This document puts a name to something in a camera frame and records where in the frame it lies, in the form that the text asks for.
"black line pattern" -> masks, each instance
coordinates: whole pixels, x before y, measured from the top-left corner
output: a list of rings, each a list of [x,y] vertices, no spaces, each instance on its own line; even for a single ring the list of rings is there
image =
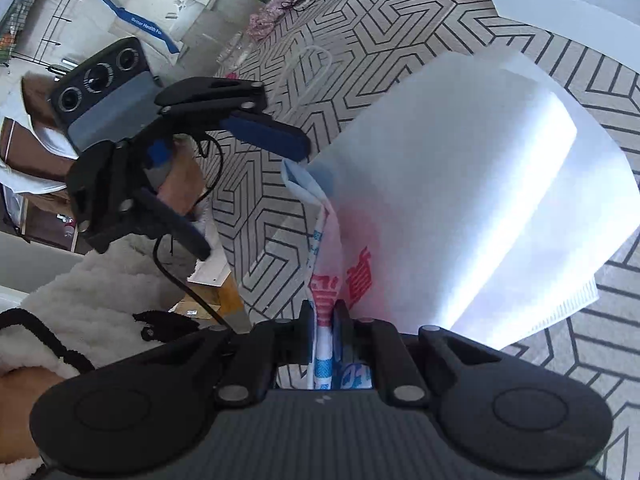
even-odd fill
[[[498,17],[491,0],[317,0],[290,13],[247,60],[241,76],[267,83],[273,112],[308,132],[314,155],[380,94],[447,50],[516,48],[569,91],[607,129],[640,175],[638,74],[578,43]],[[333,65],[301,98],[325,54]],[[280,184],[280,159],[220,134],[226,169],[214,216],[252,321],[292,317],[303,299],[302,269],[317,211]],[[608,478],[640,474],[640,230],[598,272],[601,299],[506,351],[588,384],[606,397],[614,433],[598,467]],[[304,370],[280,371],[300,384]]]

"wire basket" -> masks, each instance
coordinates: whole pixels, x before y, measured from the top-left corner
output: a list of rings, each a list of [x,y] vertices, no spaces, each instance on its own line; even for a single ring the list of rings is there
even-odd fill
[[[65,18],[65,12],[73,0],[59,0],[43,35],[38,41],[37,49],[29,56],[21,54],[17,50],[20,35],[24,31],[29,11],[35,0],[14,0],[11,8],[7,12],[5,19],[0,25],[0,64],[8,65],[12,58],[21,59],[42,66],[49,66],[44,62],[47,48],[51,45],[60,46],[60,43],[52,38],[61,22],[70,23],[71,20]]]

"camera lens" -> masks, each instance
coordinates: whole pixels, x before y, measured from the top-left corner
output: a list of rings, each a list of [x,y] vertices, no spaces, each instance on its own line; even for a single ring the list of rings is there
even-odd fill
[[[138,64],[138,60],[140,59],[140,54],[138,51],[133,48],[126,48],[121,53],[118,54],[118,59],[116,60],[116,64],[118,68],[123,72],[128,72],[136,67]]]
[[[60,94],[60,98],[58,100],[58,104],[60,105],[60,109],[63,112],[73,112],[77,110],[80,106],[80,102],[82,101],[82,92],[79,91],[78,88],[72,86],[67,88],[62,94]]]
[[[113,82],[113,68],[106,63],[100,63],[87,70],[84,76],[84,86],[93,93],[99,94]]]

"metal screw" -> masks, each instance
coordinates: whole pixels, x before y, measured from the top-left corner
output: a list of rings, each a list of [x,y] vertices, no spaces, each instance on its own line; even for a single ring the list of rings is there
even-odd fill
[[[122,201],[118,209],[124,213],[125,211],[128,211],[132,207],[133,207],[133,199],[127,198],[126,200]]]
[[[405,384],[394,390],[394,397],[402,402],[415,402],[424,397],[424,390],[420,386]]]
[[[229,386],[223,386],[218,392],[218,397],[226,402],[240,402],[241,400],[249,397],[249,390],[239,384],[230,384]]]

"white fleece jacket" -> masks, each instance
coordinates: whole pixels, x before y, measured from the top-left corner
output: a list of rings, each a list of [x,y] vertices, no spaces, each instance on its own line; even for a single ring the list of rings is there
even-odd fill
[[[64,346],[96,368],[159,346],[145,342],[144,324],[132,314],[171,309],[184,293],[153,263],[154,242],[129,235],[111,244],[105,254],[89,253],[71,272],[42,286],[20,305],[35,314]],[[164,240],[159,259],[180,280],[193,272],[195,258],[179,244]],[[0,330],[0,375],[21,367],[48,368],[62,378],[78,375],[57,359],[31,332],[20,326]],[[0,480],[23,480],[42,464],[40,459],[0,465]]]

